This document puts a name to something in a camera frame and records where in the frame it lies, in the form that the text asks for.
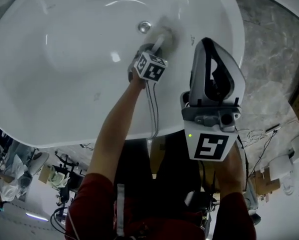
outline person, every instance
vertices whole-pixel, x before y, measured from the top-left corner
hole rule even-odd
[[[152,179],[149,156],[144,152],[146,141],[126,141],[144,88],[145,83],[133,70],[132,81],[105,119],[86,176],[67,211],[66,239],[208,237],[200,227],[202,213],[188,211],[184,202],[189,192],[201,188],[199,165],[189,159],[184,131],[166,136],[165,156],[156,179]],[[242,195],[243,167],[237,146],[214,168],[221,201],[213,239],[234,234],[237,239],[255,240],[255,228]]]
[[[15,140],[9,148],[6,169],[0,170],[0,212],[4,211],[4,204],[13,201],[15,197],[19,198],[32,181],[23,162],[30,154],[30,149]]]

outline marble wall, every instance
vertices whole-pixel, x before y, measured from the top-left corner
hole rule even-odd
[[[299,81],[299,19],[271,0],[237,0],[237,3],[245,28],[241,70],[246,80],[237,128],[242,130],[240,135],[247,146],[249,130],[284,125],[264,154],[261,164],[266,166],[272,158],[287,154],[292,148],[291,140],[299,135],[299,123],[288,102]],[[265,137],[246,148],[250,168],[268,139]]]

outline wire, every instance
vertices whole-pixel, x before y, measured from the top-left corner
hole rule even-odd
[[[281,128],[283,128],[286,125],[289,125],[291,123],[299,123],[298,120],[296,120],[295,118],[293,118],[291,121],[287,121],[285,123],[283,123],[281,125]],[[255,143],[257,143],[258,141],[262,140],[265,137],[268,137],[266,134],[264,134],[264,131],[261,129],[256,129],[256,130],[250,130],[250,129],[240,129],[238,130],[238,132],[244,132],[244,131],[249,131],[249,133],[246,136],[246,140],[242,140],[242,142],[247,143],[247,145],[244,146],[244,148],[247,148]]]
[[[209,206],[208,206],[207,212],[211,213],[211,212],[215,211],[215,207],[216,207],[216,205],[213,204],[213,195],[215,193],[216,172],[214,171],[213,182],[212,182],[212,185],[211,185],[211,189],[208,189],[207,186],[206,186],[205,166],[204,166],[204,163],[203,163],[202,160],[200,160],[200,163],[203,167],[203,182],[201,184],[202,184],[202,187],[204,188],[205,193],[207,193],[207,195],[209,196]]]
[[[150,113],[150,136],[154,135],[154,124],[155,122],[153,121],[153,111],[151,107],[151,102],[150,102],[150,95],[149,95],[149,85],[146,85],[146,96],[147,96],[147,102],[148,102],[148,108],[149,108],[149,113]]]
[[[156,131],[157,131],[156,117],[155,117],[154,105],[153,105],[153,100],[152,100],[151,90],[150,90],[150,86],[149,86],[149,82],[148,82],[148,81],[146,82],[146,85],[147,85],[147,88],[148,88],[149,100],[150,100],[151,108],[152,108],[152,111],[153,111],[153,117],[154,117],[155,133],[154,133],[154,135],[152,135],[152,136],[150,137],[150,139],[153,139],[154,136],[155,136],[155,134],[156,134]]]
[[[247,197],[244,197],[244,199],[249,201],[249,206],[247,207],[247,209],[249,210],[249,209],[251,208],[251,206],[252,206],[252,202],[251,202],[251,200],[250,200],[249,198],[247,198]]]
[[[56,218],[55,218],[55,214],[56,214],[56,213],[58,213],[58,212],[61,211],[61,210],[67,209],[67,208],[68,208],[68,207],[61,207],[61,208],[56,209],[56,210],[53,212],[53,214],[50,216],[49,221],[50,221],[50,224],[52,225],[52,227],[53,227],[55,230],[57,230],[58,232],[62,233],[65,237],[70,238],[70,239],[77,240],[76,238],[74,238],[74,237],[72,237],[72,236],[66,234],[66,230],[65,230],[65,228],[64,228],[64,227],[63,227],[63,226],[56,220]],[[64,230],[65,232],[59,230],[59,229],[53,224],[53,219],[55,220],[55,222],[57,223],[57,225],[58,225],[62,230]]]
[[[155,126],[155,133],[154,133],[154,135],[152,135],[150,137],[151,140],[153,138],[155,138],[159,133],[159,107],[158,107],[158,102],[157,102],[157,99],[156,99],[155,86],[156,86],[156,83],[154,83],[154,85],[153,85],[154,101],[155,101],[155,105],[156,105],[156,115],[155,115],[154,104],[153,104],[153,99],[152,99],[152,94],[151,94],[151,89],[150,89],[150,86],[149,86],[149,82],[146,82],[146,87],[148,88],[148,98],[149,98],[149,101],[150,101],[150,104],[151,104],[150,108],[152,109],[152,112],[153,112],[154,126]]]
[[[245,191],[247,190],[248,188],[248,181],[249,181],[249,160],[248,160],[248,157],[246,155],[246,151],[245,151],[245,148],[244,148],[244,145],[243,145],[243,141],[241,140],[241,137],[240,135],[237,135],[237,140],[239,141],[239,143],[241,144],[241,149],[244,151],[244,157],[245,157],[245,175],[246,175],[246,183],[245,183]]]
[[[249,131],[249,133],[247,134],[246,138],[248,141],[242,140],[242,142],[247,143],[246,146],[244,146],[244,148],[247,148],[255,143],[257,143],[259,140],[267,137],[266,135],[264,135],[264,131],[263,130],[250,130],[250,129],[241,129],[238,130],[238,132],[244,132],[244,131]]]
[[[254,179],[255,179],[255,192],[256,192],[256,197],[258,197],[258,186],[257,186],[257,183],[256,183],[256,173],[254,175]]]
[[[258,161],[256,162],[256,164],[255,164],[253,170],[251,170],[251,172],[250,172],[250,174],[249,174],[249,176],[248,176],[247,178],[249,178],[249,177],[253,174],[253,172],[255,171],[256,166],[259,165],[260,161],[262,160],[262,157],[263,157],[264,154],[265,154],[266,149],[267,149],[268,146],[270,145],[271,140],[273,139],[273,137],[276,135],[277,132],[278,132],[278,131],[275,130],[275,131],[273,132],[272,136],[266,141],[266,143],[265,143],[265,145],[264,145],[264,149],[263,149],[262,154],[260,155],[260,157],[259,157]]]
[[[78,234],[78,232],[76,231],[76,228],[75,228],[75,226],[74,226],[74,222],[73,222],[73,220],[72,220],[72,216],[71,216],[71,213],[70,213],[70,210],[69,210],[69,209],[68,209],[68,217],[69,217],[69,221],[70,221],[70,223],[71,223],[71,226],[72,226],[72,228],[73,228],[73,230],[74,230],[75,236],[77,237],[78,240],[80,240],[79,234]]]
[[[285,157],[285,156],[288,156],[289,154],[281,154],[281,155],[279,155],[279,156],[276,156],[276,157],[274,157],[272,160],[270,160],[269,162],[268,162],[268,164],[270,164],[270,162],[272,162],[273,160],[275,160],[276,158],[281,158],[281,157]]]
[[[90,145],[91,143],[88,144],[79,144],[83,149],[88,149],[90,151],[93,151],[94,148],[89,147],[88,145]]]
[[[155,105],[156,105],[156,115],[157,115],[157,127],[156,127],[156,133],[154,138],[159,134],[159,106],[158,106],[158,101],[156,100],[156,93],[155,93],[155,86],[156,83],[153,85],[153,93],[154,93],[154,100],[155,100]]]

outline black cable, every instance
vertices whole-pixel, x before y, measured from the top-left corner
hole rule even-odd
[[[91,148],[91,147],[89,147],[90,144],[91,144],[91,143],[88,143],[88,144],[79,144],[79,145],[80,145],[80,147],[83,148],[83,149],[88,149],[88,150],[90,150],[90,151],[93,151],[94,149]]]
[[[156,100],[155,86],[156,86],[156,83],[154,83],[154,85],[153,85],[153,93],[154,93],[154,100],[155,100],[155,104],[156,104],[156,115],[157,115],[157,127],[156,127],[156,133],[155,133],[154,137],[156,137],[159,134],[159,106],[158,106],[158,101]]]
[[[255,192],[256,192],[256,197],[258,196],[258,185],[256,183],[256,173],[254,175],[254,180],[255,180]]]
[[[54,218],[54,220],[56,221],[56,223],[57,223],[57,225],[62,229],[62,230],[64,230],[65,232],[66,232],[66,229],[61,225],[61,223],[59,223],[58,221],[57,221],[57,219],[56,219],[56,217],[55,217],[55,213],[53,213],[54,215],[53,215],[53,218]]]
[[[269,140],[266,141],[266,143],[265,143],[265,145],[264,145],[263,153],[260,155],[260,157],[259,157],[258,161],[256,162],[256,164],[255,164],[253,170],[251,170],[251,172],[250,172],[248,178],[251,177],[251,175],[254,173],[256,166],[259,165],[259,162],[262,160],[262,157],[264,156],[266,149],[267,149],[268,146],[270,145],[271,140],[273,139],[273,137],[276,135],[277,132],[278,132],[278,131],[275,130],[274,133],[272,134],[272,136],[269,138]]]
[[[215,179],[216,179],[216,171],[214,170],[214,176],[213,176],[213,183],[211,185],[211,193],[210,193],[210,205],[209,205],[209,212],[212,212],[215,210],[215,205],[213,204],[213,195],[215,193]]]
[[[60,223],[59,223],[59,222],[56,220],[56,218],[55,218],[55,214],[56,214],[57,212],[61,211],[61,210],[64,210],[64,209],[67,209],[67,207],[61,207],[61,208],[56,209],[56,210],[53,212],[53,214],[50,216],[49,222],[50,222],[51,226],[52,226],[56,231],[62,233],[65,237],[70,238],[70,239],[77,240],[76,238],[74,238],[74,237],[72,237],[72,236],[66,234],[66,230],[65,230],[65,228],[63,228],[63,227],[60,225]],[[59,230],[59,229],[53,224],[53,219],[54,219],[55,222],[58,224],[58,226],[60,226],[60,228],[63,229],[65,232],[62,232],[61,230]]]
[[[241,148],[243,149],[244,156],[245,156],[245,174],[246,174],[245,190],[246,190],[248,188],[248,180],[249,180],[249,160],[246,155],[246,151],[245,151],[245,148],[244,148],[244,145],[243,145],[240,135],[237,135],[237,139],[238,139],[239,143],[241,144]]]
[[[153,105],[153,101],[152,101],[151,89],[150,89],[148,81],[146,82],[146,85],[147,85],[147,88],[148,88],[148,96],[149,96],[151,108],[152,108],[152,111],[153,111],[153,117],[154,117],[155,134],[151,137],[151,138],[154,138],[156,136],[156,132],[158,130],[157,130],[157,125],[156,125],[156,117],[155,117],[154,105]]]

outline hand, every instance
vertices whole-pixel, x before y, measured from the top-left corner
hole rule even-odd
[[[214,162],[213,165],[220,188],[221,199],[231,193],[243,193],[243,164],[236,142],[224,161]]]
[[[136,72],[136,69],[134,67],[133,67],[133,79],[130,83],[137,85],[141,89],[145,89],[146,87],[146,81],[139,77],[139,74]]]

